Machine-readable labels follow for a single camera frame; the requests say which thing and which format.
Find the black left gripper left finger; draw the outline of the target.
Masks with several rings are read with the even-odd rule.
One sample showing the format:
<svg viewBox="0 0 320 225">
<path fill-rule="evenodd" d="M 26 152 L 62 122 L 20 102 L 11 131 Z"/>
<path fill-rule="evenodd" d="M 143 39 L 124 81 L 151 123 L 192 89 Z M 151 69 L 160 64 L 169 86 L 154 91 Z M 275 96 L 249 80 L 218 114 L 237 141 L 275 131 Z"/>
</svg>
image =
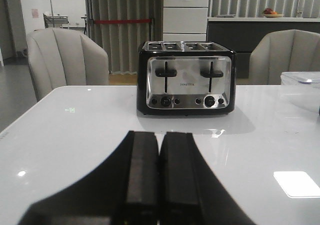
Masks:
<svg viewBox="0 0 320 225">
<path fill-rule="evenodd" d="M 129 131 L 99 166 L 69 187 L 33 203 L 21 225 L 155 225 L 158 142 Z"/>
</svg>

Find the black left gripper right finger in bowl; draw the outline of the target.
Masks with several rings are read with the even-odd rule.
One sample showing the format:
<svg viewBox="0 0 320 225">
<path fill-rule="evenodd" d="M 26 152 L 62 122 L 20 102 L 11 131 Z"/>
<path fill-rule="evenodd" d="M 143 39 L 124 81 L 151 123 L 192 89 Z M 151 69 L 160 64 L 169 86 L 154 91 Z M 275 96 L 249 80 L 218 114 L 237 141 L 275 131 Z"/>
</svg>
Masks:
<svg viewBox="0 0 320 225">
<path fill-rule="evenodd" d="M 192 133 L 167 132 L 159 154 L 162 225 L 252 225 L 199 151 Z"/>
</svg>

